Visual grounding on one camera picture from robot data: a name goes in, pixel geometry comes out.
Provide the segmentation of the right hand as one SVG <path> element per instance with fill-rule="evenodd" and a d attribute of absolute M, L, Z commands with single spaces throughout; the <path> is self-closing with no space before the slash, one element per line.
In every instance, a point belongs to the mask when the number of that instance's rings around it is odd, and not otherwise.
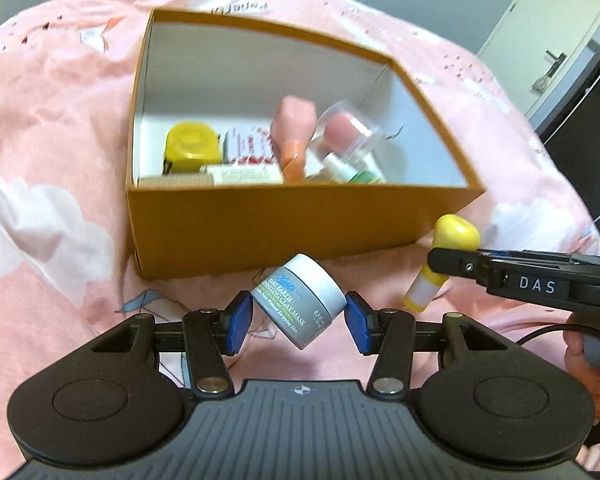
<path fill-rule="evenodd" d="M 600 370 L 592 367 L 585 359 L 582 334 L 570 330 L 564 333 L 564 341 L 567 345 L 566 371 L 591 393 L 595 408 L 593 425 L 597 425 L 600 422 Z"/>

